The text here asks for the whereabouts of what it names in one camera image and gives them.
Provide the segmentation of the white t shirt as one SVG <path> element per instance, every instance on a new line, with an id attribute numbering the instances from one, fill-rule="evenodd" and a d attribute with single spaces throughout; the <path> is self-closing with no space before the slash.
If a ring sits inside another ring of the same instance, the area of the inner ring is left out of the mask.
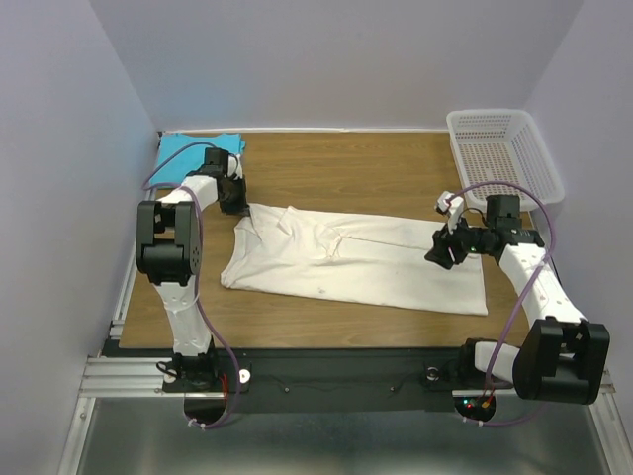
<path id="1" fill-rule="evenodd" d="M 253 204 L 221 274 L 229 289 L 484 316 L 482 261 L 426 260 L 441 223 Z"/>

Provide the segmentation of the white plastic basket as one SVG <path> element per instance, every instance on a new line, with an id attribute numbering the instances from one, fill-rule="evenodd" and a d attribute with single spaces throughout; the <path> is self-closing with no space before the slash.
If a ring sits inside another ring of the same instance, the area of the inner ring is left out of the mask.
<path id="1" fill-rule="evenodd" d="M 532 117 L 516 109 L 452 111 L 446 117 L 450 145 L 461 185 L 480 183 L 466 193 L 471 208 L 484 211 L 487 197 L 513 194 L 520 210 L 538 203 L 555 205 L 565 190 Z"/>

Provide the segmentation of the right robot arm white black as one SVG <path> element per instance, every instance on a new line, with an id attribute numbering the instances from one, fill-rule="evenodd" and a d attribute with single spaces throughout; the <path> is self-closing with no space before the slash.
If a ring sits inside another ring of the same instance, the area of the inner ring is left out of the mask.
<path id="1" fill-rule="evenodd" d="M 432 235 L 427 261 L 450 270 L 470 255 L 492 257 L 512 284 L 529 332 L 521 346 L 498 341 L 469 340 L 465 356 L 455 362 L 458 380 L 477 386 L 485 380 L 510 384 L 525 400 L 579 405 L 598 395 L 610 344 L 602 324 L 589 322 L 560 284 L 538 232 L 523 226 L 515 195 L 487 199 L 484 223 L 472 227 L 464 216 L 465 201 L 450 193 L 437 200 L 446 223 Z"/>

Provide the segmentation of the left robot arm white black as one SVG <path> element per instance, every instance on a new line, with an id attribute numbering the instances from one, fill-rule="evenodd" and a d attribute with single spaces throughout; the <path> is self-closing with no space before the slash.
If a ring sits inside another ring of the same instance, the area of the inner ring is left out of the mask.
<path id="1" fill-rule="evenodd" d="M 210 142 L 182 146 L 156 168 L 170 164 L 181 153 L 202 145 L 202 164 L 185 178 L 165 186 L 162 198 L 138 204 L 136 213 L 136 268 L 162 300 L 172 331 L 173 356 L 157 365 L 172 391 L 209 391 L 228 386 L 221 371 L 215 341 L 199 296 L 203 260 L 203 211 L 214 204 L 223 214 L 250 214 L 246 181 L 238 154 Z"/>

